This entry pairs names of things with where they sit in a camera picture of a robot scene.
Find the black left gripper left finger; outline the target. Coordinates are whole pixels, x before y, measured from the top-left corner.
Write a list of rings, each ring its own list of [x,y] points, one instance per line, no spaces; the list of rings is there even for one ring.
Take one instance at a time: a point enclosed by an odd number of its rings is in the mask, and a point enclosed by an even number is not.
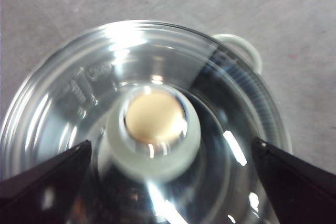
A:
[[[1,223],[66,223],[91,162],[89,140],[1,182]]]

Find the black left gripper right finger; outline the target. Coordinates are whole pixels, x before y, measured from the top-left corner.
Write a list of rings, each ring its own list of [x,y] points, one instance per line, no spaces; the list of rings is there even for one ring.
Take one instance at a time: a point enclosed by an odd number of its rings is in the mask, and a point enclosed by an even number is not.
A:
[[[252,141],[251,154],[280,223],[335,223],[335,174],[260,138]]]

